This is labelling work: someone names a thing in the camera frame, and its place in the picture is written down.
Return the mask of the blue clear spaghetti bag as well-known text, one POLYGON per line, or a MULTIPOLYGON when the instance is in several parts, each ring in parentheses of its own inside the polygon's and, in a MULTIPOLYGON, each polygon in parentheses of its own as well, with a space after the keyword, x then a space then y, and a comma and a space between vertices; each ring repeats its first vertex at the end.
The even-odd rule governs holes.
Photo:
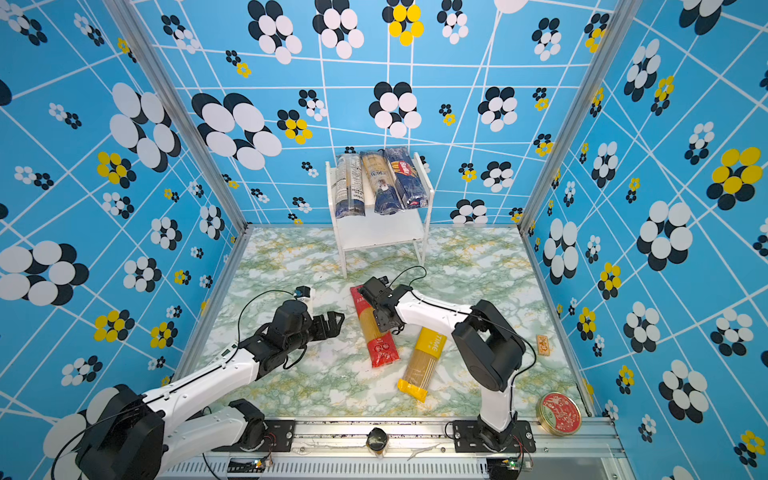
POLYGON ((374 194, 374 212, 392 215, 402 209, 389 162, 378 151, 367 151, 361 155, 374 194))

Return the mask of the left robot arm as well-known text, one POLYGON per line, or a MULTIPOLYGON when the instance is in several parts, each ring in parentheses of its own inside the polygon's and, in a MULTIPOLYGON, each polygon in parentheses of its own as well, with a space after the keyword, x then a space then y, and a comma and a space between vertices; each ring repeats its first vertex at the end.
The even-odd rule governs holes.
POLYGON ((217 448, 249 452, 275 446, 264 414, 250 401, 234 400, 211 414, 204 408, 278 368, 290 368, 292 352, 337 337, 344 320, 334 311, 311 315, 304 302, 287 300, 271 322, 207 367, 141 394, 116 386, 99 418, 76 437, 77 468, 88 479, 154 479, 217 448))

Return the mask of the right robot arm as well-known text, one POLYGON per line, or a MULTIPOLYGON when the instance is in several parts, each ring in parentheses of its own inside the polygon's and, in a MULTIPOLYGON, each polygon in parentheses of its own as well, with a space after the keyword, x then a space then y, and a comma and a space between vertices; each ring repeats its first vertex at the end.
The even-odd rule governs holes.
POLYGON ((514 380, 524 371, 527 344, 496 306, 487 300, 473 305, 450 303, 408 285, 391 287, 376 277, 357 291, 374 309, 381 330, 414 324, 453 340, 466 369, 480 385, 479 435, 494 451, 506 447, 517 421, 514 380))

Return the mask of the black round knob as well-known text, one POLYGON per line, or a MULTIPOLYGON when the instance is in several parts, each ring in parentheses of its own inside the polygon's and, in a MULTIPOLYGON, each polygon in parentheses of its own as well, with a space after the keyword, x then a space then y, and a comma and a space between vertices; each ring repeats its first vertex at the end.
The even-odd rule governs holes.
POLYGON ((366 438, 366 448, 376 457, 383 457, 389 443, 388 434, 380 427, 370 430, 366 438))

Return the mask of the red spaghetti bag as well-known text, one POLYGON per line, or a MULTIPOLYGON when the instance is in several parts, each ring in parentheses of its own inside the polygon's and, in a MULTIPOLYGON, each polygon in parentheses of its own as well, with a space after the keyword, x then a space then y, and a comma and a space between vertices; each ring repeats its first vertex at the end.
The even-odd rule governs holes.
POLYGON ((373 368, 392 364, 400 359, 390 332, 382 333, 374 316, 373 307, 364 299, 358 287, 350 293, 373 368))

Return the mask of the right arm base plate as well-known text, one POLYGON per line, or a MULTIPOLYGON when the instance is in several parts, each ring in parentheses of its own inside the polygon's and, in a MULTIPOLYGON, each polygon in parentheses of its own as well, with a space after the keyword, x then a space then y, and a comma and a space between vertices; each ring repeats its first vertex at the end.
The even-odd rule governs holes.
POLYGON ((493 430, 480 419, 454 420, 445 429, 457 453, 535 453, 537 450, 528 421, 512 422, 502 432, 493 430))

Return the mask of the aluminium front rail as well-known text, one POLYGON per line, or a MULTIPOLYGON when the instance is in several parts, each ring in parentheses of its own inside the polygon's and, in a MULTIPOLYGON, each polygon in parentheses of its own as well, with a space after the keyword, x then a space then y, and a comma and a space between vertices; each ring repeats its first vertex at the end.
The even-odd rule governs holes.
POLYGON ((516 425, 496 452, 462 418, 268 418, 245 445, 211 432, 172 433, 152 466, 137 456, 130 479, 632 479, 614 426, 588 419, 576 434, 557 436, 533 419, 516 425))

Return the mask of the white two-tier shelf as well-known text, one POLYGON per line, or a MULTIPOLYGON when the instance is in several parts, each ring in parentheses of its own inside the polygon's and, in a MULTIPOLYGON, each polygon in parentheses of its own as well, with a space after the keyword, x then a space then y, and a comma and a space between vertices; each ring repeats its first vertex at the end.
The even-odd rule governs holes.
POLYGON ((362 251, 399 244, 411 244, 417 261, 423 265, 427 256, 427 244, 430 231, 435 189, 432 186, 424 164, 418 153, 412 161, 415 170, 428 194, 428 205, 418 209, 402 210, 392 215, 380 215, 373 211, 374 193, 368 181, 363 182, 366 214, 347 216, 338 219, 335 216, 334 188, 336 167, 325 163, 327 199, 335 241, 339 254, 339 264, 344 278, 348 277, 347 255, 353 251, 362 251))

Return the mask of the yellow Pastatime spaghetti bag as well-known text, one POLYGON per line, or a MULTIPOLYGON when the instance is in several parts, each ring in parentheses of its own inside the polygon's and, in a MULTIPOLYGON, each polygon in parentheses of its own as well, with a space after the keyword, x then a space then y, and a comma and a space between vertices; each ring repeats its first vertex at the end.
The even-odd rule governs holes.
POLYGON ((422 328, 413 349, 408 366, 401 379, 398 389, 424 402, 428 395, 428 387, 441 358, 447 337, 428 328, 422 328))

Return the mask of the round red tin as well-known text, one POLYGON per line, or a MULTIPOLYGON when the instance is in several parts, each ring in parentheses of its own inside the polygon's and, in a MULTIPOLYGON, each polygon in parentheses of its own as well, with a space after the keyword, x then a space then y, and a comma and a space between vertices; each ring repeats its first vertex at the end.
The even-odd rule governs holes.
POLYGON ((576 403, 559 392, 543 395, 537 403, 536 415, 541 427, 556 436, 574 435, 582 425, 582 415, 576 403))

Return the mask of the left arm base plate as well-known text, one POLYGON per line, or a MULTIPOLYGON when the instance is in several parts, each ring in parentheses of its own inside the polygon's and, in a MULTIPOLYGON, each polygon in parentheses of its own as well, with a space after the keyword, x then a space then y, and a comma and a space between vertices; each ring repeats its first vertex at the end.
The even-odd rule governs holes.
POLYGON ((289 452, 293 445, 295 427, 295 420, 266 419, 250 422, 232 449, 242 452, 289 452))

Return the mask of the small wooden block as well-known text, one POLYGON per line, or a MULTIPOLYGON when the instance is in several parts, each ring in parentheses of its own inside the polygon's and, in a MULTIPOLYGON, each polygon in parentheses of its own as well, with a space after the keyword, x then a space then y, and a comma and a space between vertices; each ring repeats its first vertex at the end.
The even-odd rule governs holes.
POLYGON ((551 345, 550 345, 549 338, 546 335, 537 335, 536 345, 537 345, 537 352, 539 355, 541 356, 551 355, 551 345))

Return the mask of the white label spaghetti bag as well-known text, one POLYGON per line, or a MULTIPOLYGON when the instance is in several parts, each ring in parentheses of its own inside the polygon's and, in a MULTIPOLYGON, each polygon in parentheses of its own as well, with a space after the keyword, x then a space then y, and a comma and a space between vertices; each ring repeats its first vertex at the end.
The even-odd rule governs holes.
POLYGON ((356 153, 343 154, 337 159, 334 174, 334 214, 337 219, 365 215, 363 169, 356 153))

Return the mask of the blue Barilla spaghetti box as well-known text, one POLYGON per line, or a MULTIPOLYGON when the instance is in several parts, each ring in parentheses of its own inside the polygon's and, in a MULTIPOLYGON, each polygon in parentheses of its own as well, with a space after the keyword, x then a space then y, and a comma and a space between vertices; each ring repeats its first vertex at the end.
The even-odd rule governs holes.
POLYGON ((428 194, 406 147, 384 150, 384 157, 394 173, 395 188, 406 209, 428 206, 428 194))

